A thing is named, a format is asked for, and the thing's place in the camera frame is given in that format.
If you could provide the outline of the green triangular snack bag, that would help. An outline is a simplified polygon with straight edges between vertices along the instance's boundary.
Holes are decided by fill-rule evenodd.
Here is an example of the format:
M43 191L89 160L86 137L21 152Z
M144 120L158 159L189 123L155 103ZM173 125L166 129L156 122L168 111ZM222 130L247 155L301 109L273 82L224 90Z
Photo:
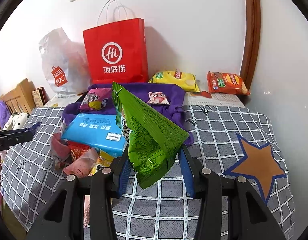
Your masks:
M146 189L168 173L189 133L116 82L112 101L138 184Z

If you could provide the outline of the brown wooden door frame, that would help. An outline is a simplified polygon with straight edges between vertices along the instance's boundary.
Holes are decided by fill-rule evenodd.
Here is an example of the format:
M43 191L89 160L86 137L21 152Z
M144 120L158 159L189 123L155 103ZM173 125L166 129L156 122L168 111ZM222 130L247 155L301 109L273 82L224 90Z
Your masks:
M261 38L261 0L245 0L246 35L240 76L250 89L255 73Z

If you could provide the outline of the white Miniso plastic bag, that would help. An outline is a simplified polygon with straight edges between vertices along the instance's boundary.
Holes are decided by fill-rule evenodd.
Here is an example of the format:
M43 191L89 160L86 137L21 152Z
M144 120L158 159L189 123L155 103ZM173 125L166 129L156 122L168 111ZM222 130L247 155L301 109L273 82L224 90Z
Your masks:
M39 51L46 81L58 98L87 91L92 80L84 44L72 42L58 28L41 39Z

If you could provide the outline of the pink purple snack packet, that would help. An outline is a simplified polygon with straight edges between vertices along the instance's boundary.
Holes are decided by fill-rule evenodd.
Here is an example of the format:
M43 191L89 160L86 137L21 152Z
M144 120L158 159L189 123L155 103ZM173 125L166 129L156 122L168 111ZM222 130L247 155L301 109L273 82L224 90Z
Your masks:
M91 89L84 97L79 110L80 111L99 111L106 107L112 96L111 88Z

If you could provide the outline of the purple towel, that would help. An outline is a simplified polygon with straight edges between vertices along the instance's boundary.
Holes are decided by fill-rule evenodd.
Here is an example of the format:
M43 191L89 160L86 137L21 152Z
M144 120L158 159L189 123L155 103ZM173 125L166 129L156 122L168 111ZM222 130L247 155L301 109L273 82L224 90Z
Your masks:
M149 92L162 92L166 97L169 105L151 104L151 106L164 115L166 118L177 124L180 128L188 131L185 128L185 112L182 105L185 97L185 91L173 84L157 84L157 83L121 83L121 85L134 94L136 97L143 100L145 103L149 101ZM88 91L96 88L112 88L111 83L107 84L93 84L88 87ZM74 102L65 107L62 118L66 125L69 125L74 118L81 113L81 102ZM111 96L105 108L99 111L92 111L94 114L108 114L116 115L116 110L112 102ZM184 142L185 145L190 146L194 142L194 137L189 133L189 137Z

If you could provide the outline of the orange Lays chips bag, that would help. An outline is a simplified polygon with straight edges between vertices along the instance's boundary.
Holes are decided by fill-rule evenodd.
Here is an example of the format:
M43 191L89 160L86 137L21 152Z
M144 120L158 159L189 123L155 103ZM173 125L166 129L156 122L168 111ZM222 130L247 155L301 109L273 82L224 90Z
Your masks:
M235 95L250 95L250 91L246 88L243 79L237 74L208 72L207 84L209 92L235 94Z

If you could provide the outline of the wooden chair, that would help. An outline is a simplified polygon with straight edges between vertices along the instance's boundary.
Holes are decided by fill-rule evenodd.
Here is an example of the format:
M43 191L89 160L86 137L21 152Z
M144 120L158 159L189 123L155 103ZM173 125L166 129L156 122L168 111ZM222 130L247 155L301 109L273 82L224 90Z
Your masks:
M11 113L28 113L30 114L35 107L32 97L32 91L35 90L32 81L27 78L23 79L5 95L0 97Z

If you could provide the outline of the red snack packet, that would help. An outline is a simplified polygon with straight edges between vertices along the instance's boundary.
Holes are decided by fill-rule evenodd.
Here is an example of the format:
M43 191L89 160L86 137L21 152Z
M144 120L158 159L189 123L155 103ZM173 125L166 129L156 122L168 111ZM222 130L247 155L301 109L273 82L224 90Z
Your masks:
M78 142L68 141L68 147L70 148L70 155L72 161L79 159L86 151L90 150L91 147Z

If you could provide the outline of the red Haidilao paper bag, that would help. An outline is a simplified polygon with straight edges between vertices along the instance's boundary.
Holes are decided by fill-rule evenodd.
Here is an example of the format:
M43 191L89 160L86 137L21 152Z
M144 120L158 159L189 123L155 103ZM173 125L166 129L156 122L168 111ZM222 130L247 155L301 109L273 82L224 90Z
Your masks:
M83 31L83 40L92 83L134 83L149 80L145 22L129 18L118 0L108 0L101 12L108 14L114 3L125 17Z

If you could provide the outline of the blue tissue pack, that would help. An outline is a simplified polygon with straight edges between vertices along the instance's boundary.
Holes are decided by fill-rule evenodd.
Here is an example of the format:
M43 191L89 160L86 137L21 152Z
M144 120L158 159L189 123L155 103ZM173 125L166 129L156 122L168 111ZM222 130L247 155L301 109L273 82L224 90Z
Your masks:
M112 157L120 157L127 144L115 115L78 114L62 134L62 140L88 145Z

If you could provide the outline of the grey checked bedsheet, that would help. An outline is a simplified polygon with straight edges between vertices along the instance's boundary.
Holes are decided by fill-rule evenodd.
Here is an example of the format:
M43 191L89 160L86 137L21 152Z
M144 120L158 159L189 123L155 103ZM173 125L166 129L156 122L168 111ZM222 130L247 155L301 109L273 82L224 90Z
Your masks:
M239 137L262 146L270 143L274 159L287 170L270 118L233 106L184 106L185 123L194 138L189 152L204 167L219 175L243 156ZM65 178L55 167L50 151L53 133L61 127L63 109L35 108L27 126L41 122L33 141L8 150L1 171L1 194L20 222L29 230ZM142 189L131 174L125 193L113 202L119 239L192 239L200 201L186 193L179 163L164 178Z

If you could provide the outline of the yellow Lays chips bag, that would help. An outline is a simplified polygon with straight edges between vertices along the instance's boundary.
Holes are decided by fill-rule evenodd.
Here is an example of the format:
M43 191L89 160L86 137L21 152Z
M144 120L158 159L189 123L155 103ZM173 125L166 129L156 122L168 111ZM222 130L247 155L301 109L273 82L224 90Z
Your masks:
M151 77L149 83L173 84L191 93L200 91L193 74L173 70L157 72Z

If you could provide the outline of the pink white candy packet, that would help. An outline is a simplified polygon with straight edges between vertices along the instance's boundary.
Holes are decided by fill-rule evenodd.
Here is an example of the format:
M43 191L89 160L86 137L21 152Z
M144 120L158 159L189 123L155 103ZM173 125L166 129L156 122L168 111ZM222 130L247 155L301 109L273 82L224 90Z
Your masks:
M149 92L148 104L169 105L169 101L163 92Z

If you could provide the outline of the pink nougat packet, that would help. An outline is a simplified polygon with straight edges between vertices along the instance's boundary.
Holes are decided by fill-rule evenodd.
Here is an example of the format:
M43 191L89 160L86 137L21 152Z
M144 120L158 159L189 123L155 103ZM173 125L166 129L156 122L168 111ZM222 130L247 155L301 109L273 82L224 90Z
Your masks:
M63 169L63 172L68 175L75 175L78 178L87 177L93 168L93 165L97 162L99 155L94 148L87 150L76 161L68 165Z

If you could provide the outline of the purple backpack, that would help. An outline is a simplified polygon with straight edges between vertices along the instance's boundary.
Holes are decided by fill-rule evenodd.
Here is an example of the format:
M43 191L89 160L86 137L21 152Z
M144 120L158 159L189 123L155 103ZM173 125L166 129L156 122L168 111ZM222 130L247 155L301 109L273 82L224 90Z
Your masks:
M5 102L0 101L0 128L3 129L6 122L8 122L11 116L10 110Z

